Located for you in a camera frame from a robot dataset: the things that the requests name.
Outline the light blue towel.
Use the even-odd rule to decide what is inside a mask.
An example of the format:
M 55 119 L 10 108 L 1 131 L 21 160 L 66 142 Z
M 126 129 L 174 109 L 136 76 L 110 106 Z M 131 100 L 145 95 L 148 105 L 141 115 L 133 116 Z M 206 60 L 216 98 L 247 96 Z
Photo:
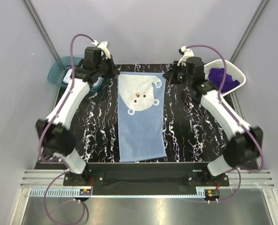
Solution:
M 121 162 L 166 156 L 163 140 L 166 80 L 161 73 L 118 76 L 118 141 Z

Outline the white towel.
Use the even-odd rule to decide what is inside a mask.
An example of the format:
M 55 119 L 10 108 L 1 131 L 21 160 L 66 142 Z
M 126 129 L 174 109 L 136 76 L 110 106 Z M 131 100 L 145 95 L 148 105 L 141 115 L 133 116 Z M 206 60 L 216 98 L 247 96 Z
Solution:
M 72 69 L 69 69 L 67 72 L 65 72 L 62 82 L 64 84 L 68 84 L 69 81 L 71 80 L 71 77 L 72 77 Z

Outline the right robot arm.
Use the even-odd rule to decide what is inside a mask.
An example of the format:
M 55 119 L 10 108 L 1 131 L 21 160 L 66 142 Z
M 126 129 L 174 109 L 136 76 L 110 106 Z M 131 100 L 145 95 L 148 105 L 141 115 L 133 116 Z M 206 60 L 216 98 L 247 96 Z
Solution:
M 218 87 L 206 79 L 200 57 L 174 61 L 163 77 L 188 88 L 191 97 L 208 110 L 224 130 L 228 143 L 221 156 L 202 169 L 200 179 L 208 186 L 219 176 L 261 156 L 263 131 L 250 126 L 221 97 Z

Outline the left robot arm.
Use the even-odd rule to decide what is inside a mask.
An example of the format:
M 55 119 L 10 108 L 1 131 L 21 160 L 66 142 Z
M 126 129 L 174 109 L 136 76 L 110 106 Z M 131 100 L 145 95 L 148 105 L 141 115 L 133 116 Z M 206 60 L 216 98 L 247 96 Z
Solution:
M 90 181 L 89 166 L 80 157 L 70 125 L 82 100 L 89 92 L 97 92 L 105 78 L 118 75 L 108 42 L 94 42 L 85 49 L 84 58 L 71 71 L 71 79 L 58 104 L 46 117 L 36 122 L 40 150 L 48 150 L 61 160 L 74 181 L 84 186 Z

